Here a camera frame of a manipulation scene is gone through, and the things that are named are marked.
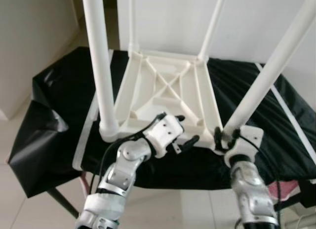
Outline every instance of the black plastic sheet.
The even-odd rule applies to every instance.
[[[116,98],[127,65],[127,52],[115,51],[112,84]],[[252,63],[210,59],[208,69],[223,125],[258,75]],[[275,83],[307,138],[316,149],[316,114],[282,76]],[[88,48],[78,48],[33,79],[33,100],[16,137],[9,164],[28,197],[63,184],[80,172],[72,168],[78,139],[94,94]],[[316,167],[272,92],[249,125],[265,131],[256,165],[265,182],[316,178]],[[93,172],[109,145],[93,123],[82,161]],[[112,153],[106,161],[111,164]],[[215,190],[230,188],[223,157],[203,148],[150,159],[137,171],[135,185],[157,189]]]

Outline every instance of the white pipe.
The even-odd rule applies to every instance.
[[[310,215],[303,215],[298,220],[285,223],[286,229],[298,229],[306,228],[309,226],[314,226],[316,224],[316,214],[312,213]]]
[[[225,138],[230,138],[235,129],[245,125],[266,96],[277,77],[300,44],[316,15],[316,0],[305,0],[302,8],[294,18],[284,37],[264,66],[262,72],[242,99],[224,127]]]
[[[128,0],[129,6],[129,45],[128,56],[131,57],[132,52],[139,51],[137,24],[136,24],[136,0]]]
[[[114,114],[103,0],[83,0],[83,8],[101,118],[100,134],[104,141],[112,142],[117,138],[119,125]]]
[[[258,70],[260,72],[262,72],[262,70],[263,70],[262,66],[259,63],[256,63],[256,66],[257,66]],[[287,104],[285,103],[285,101],[283,100],[283,98],[281,97],[280,93],[278,92],[277,88],[274,85],[272,85],[271,91],[273,92],[273,94],[274,94],[275,98],[277,99],[278,103],[280,104],[280,106],[284,110],[284,112],[287,115],[289,121],[293,125],[298,137],[302,141],[304,147],[306,148],[307,152],[311,156],[311,159],[312,159],[312,161],[314,162],[314,164],[316,166],[316,152],[313,149],[313,146],[311,145],[310,141],[306,137],[304,131],[301,128],[301,126],[297,122],[296,118],[294,117],[294,115],[292,114],[291,110],[289,109],[289,107],[287,106]]]
[[[224,3],[225,0],[217,0],[216,5],[215,5],[215,9],[211,18],[211,21],[209,22],[208,25],[208,29],[207,32],[205,34],[205,38],[202,44],[202,48],[201,51],[199,52],[197,58],[199,60],[204,60],[205,56],[206,56],[206,52],[208,51],[208,48],[211,44],[212,38],[214,37],[220,16],[221,16],[221,12],[223,10],[224,7]]]

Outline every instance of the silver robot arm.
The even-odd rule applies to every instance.
[[[124,212],[126,200],[136,179],[136,170],[143,161],[153,155],[164,157],[166,147],[173,145],[180,153],[191,148],[198,136],[179,147],[174,141],[184,132],[179,120],[183,117],[162,114],[162,118],[136,141],[120,145],[117,160],[103,176],[97,193],[87,197],[83,212],[76,222],[76,229],[116,229]]]
[[[254,164],[262,138],[262,129],[242,126],[235,132],[229,143],[230,150],[225,154],[225,163],[231,168],[231,186],[237,196],[245,229],[279,228],[268,188]]]

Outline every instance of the white tape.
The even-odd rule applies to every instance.
[[[113,57],[113,50],[109,50],[109,60],[112,61]],[[99,113],[99,107],[98,107],[98,100],[97,95],[94,93],[87,117],[85,118],[83,128],[79,137],[79,141],[77,144],[77,148],[74,154],[73,159],[73,168],[77,171],[82,171],[81,163],[83,160],[84,152],[85,152],[85,146],[87,144],[90,131],[92,128],[92,124],[94,121],[96,121]]]
[[[257,66],[257,68],[258,68],[258,70],[260,72],[263,70],[262,66],[259,63],[256,63],[256,66]],[[301,139],[304,147],[306,148],[307,152],[311,156],[311,158],[312,158],[312,160],[313,160],[313,162],[314,162],[314,164],[316,166],[316,153],[315,153],[315,150],[313,149],[311,143],[307,139],[307,137],[306,137],[305,133],[303,132],[301,126],[299,125],[299,123],[295,119],[295,117],[292,114],[291,110],[286,105],[285,101],[282,99],[281,95],[279,94],[278,90],[276,89],[276,87],[274,85],[271,87],[271,91],[273,92],[273,94],[276,97],[277,101],[279,102],[279,104],[281,105],[281,107],[284,110],[285,114],[287,115],[288,119],[290,120],[291,124],[293,125],[297,135]]]

